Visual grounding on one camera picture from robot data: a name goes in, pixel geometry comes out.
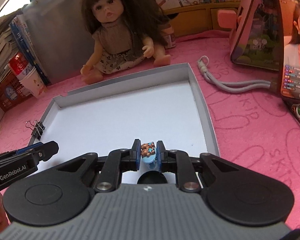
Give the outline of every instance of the brown top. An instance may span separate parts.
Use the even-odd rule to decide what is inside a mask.
[[[121,18],[111,23],[102,23],[92,37],[100,41],[109,54],[120,54],[132,48],[131,33]]]

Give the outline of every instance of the woman's hair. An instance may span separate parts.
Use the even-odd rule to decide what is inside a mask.
[[[82,0],[82,16],[87,30],[93,34],[101,23],[95,18],[92,12],[93,5],[99,0]],[[159,25],[165,24],[169,18],[163,13],[155,0],[121,0],[124,12],[122,17],[132,35],[139,38],[147,35],[156,43],[166,45],[162,37]]]
[[[296,4],[296,7],[293,12],[292,37],[291,37],[290,44],[300,44],[300,34],[299,34],[300,26],[298,30],[294,25],[294,22],[296,22],[297,24],[299,24],[300,22],[300,1],[299,0],[296,1],[298,1],[298,3]]]

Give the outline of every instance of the pink stand clamp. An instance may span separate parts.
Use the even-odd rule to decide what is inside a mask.
[[[221,28],[234,29],[237,23],[237,13],[233,10],[218,10],[217,19]]]

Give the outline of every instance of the doll's arm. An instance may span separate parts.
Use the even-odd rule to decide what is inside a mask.
[[[103,46],[100,41],[96,40],[94,42],[93,54],[88,59],[87,63],[83,65],[83,68],[80,71],[81,74],[87,75],[89,73],[89,71],[93,68],[93,66],[101,60],[102,52],[103,52]]]
[[[145,51],[143,53],[143,56],[147,57],[147,58],[151,58],[152,55],[154,54],[154,43],[153,43],[153,40],[150,37],[145,36],[142,39],[142,43],[144,45],[144,47],[142,48],[142,50]]]

